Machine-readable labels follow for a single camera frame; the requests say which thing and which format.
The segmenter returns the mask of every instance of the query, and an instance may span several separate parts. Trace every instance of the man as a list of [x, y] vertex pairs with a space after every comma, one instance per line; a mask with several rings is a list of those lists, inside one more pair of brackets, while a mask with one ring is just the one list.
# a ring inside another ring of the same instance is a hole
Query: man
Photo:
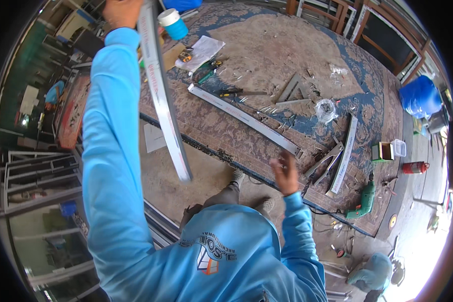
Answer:
[[64, 81], [56, 82], [47, 92], [45, 97], [45, 110], [51, 110], [52, 107], [57, 104], [62, 91], [64, 91]]
[[367, 262], [359, 264], [347, 277], [347, 283], [366, 295], [365, 302], [377, 301], [389, 286], [393, 266], [384, 254], [375, 253]]
[[[327, 301], [310, 211], [298, 192], [295, 159], [286, 152], [272, 160], [285, 201], [282, 251], [272, 222], [234, 198], [206, 204], [179, 242], [155, 250], [138, 154], [139, 35], [133, 28], [142, 1], [107, 1], [103, 15], [113, 31], [94, 57], [83, 118], [88, 247], [100, 286], [114, 302]], [[236, 173], [227, 190], [238, 191], [240, 178]]]

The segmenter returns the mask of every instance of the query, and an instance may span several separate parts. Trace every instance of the fire extinguisher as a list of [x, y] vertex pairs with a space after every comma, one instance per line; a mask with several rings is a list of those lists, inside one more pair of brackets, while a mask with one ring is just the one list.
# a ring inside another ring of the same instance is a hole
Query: fire extinguisher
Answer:
[[407, 162], [403, 164], [404, 174], [423, 174], [428, 170], [429, 163], [424, 161]]

